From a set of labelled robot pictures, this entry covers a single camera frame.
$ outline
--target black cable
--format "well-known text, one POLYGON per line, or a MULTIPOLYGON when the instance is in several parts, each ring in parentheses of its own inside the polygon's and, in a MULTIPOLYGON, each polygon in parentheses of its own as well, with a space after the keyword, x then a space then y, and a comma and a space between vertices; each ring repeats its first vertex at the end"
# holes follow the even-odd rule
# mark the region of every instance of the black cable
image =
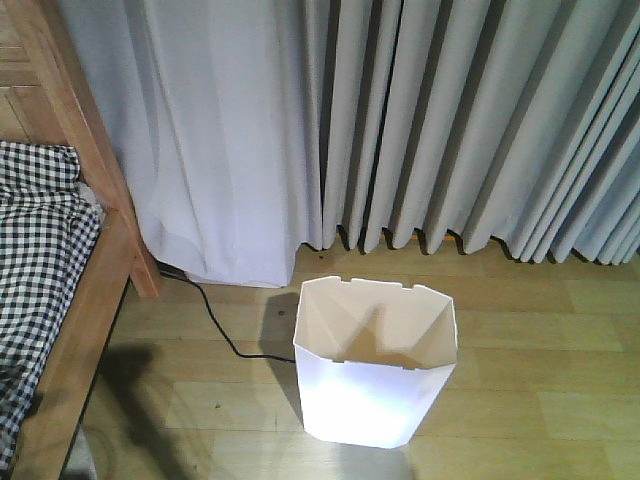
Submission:
POLYGON ((179 280, 181 282, 188 283, 189 285, 191 285, 193 287, 196 287, 198 289, 198 291, 200 292, 200 295, 202 295, 202 298, 204 299, 204 304, 207 307, 207 312, 209 312, 209 317, 211 317, 211 320, 213 320, 213 323, 216 325, 216 327, 218 327, 218 330, 220 330, 220 333, 222 334, 224 339, 227 341, 227 343, 231 347, 231 350, 233 350, 233 353, 235 353, 239 357, 242 357, 242 358, 267 358, 267 359, 271 359, 271 360, 278 360, 279 362, 296 363, 296 361, 291 359, 291 358, 280 357, 278 355, 271 355, 270 353, 250 354, 250 353, 242 353, 242 352, 240 352, 237 349, 237 347, 235 346, 235 344, 233 343, 233 340, 231 340, 231 338, 229 338, 229 335, 227 335, 227 332, 224 331, 224 328, 222 328, 222 325, 220 325, 220 322, 218 322, 218 319, 216 318, 216 316, 213 314, 213 309, 211 308, 211 304, 209 303, 209 298, 207 297, 207 294, 205 293, 205 291, 202 289, 202 287, 200 285, 198 285, 196 282, 193 282, 193 281, 189 280, 186 277, 180 276, 180 275, 172 273, 172 272, 167 272, 167 271, 164 271, 164 270, 160 270, 160 275, 162 275, 163 277, 171 278, 173 280, 179 280))

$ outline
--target white trash bin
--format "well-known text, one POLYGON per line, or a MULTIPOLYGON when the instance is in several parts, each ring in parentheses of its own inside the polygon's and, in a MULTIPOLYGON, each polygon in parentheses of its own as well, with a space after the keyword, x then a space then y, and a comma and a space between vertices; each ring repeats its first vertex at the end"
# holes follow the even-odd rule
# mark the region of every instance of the white trash bin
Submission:
POLYGON ((394 448, 453 371, 453 299, 422 285, 325 277, 302 284, 293 338, 304 429, 394 448))

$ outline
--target floor plank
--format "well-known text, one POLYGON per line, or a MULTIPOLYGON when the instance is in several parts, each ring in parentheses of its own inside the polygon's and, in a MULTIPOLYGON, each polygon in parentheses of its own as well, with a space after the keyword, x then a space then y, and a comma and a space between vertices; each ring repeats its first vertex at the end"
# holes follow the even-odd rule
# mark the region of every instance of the floor plank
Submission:
POLYGON ((302 429, 295 366, 235 356, 193 287, 127 292, 84 425, 100 478, 167 480, 640 478, 640 262, 508 259, 302 247, 283 289, 204 285, 246 353, 292 356, 303 281, 416 283, 454 298, 458 362, 405 447, 317 440, 302 429))

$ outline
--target curtain fold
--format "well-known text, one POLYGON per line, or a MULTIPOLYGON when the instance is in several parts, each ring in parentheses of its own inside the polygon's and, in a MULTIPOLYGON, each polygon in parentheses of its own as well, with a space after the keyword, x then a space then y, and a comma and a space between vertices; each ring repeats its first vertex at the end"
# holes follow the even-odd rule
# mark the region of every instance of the curtain fold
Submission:
POLYGON ((365 252, 383 229, 395 248, 423 232, 429 253, 447 231, 468 253, 497 237, 514 258, 535 262, 563 261, 576 249, 619 263, 638 248, 631 206, 640 164, 630 127, 638 123, 637 1, 332 5, 335 52, 322 54, 337 59, 334 97, 323 104, 331 104, 323 247, 342 225, 349 247, 362 241, 365 252), (380 12, 367 38, 376 45, 375 88, 362 65, 357 9, 380 12), (395 45, 382 26, 395 27, 395 45), (358 32, 357 54, 349 56, 355 41, 343 29, 358 32), (345 116, 355 127, 342 127, 345 116), (623 166, 624 188, 614 183, 623 166))
POLYGON ((640 0, 59 0, 160 260, 286 285, 301 243, 640 246, 640 0))

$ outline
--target wooden bed frame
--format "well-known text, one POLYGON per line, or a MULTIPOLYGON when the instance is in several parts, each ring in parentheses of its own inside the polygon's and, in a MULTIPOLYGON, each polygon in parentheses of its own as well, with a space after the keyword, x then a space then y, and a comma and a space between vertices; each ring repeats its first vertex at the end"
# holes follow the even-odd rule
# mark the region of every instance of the wooden bed frame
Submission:
POLYGON ((129 191, 64 21, 52 0, 0 0, 0 138, 75 146, 83 179, 108 206, 105 228, 80 280, 20 430, 12 480, 57 479, 129 277, 159 295, 129 191))

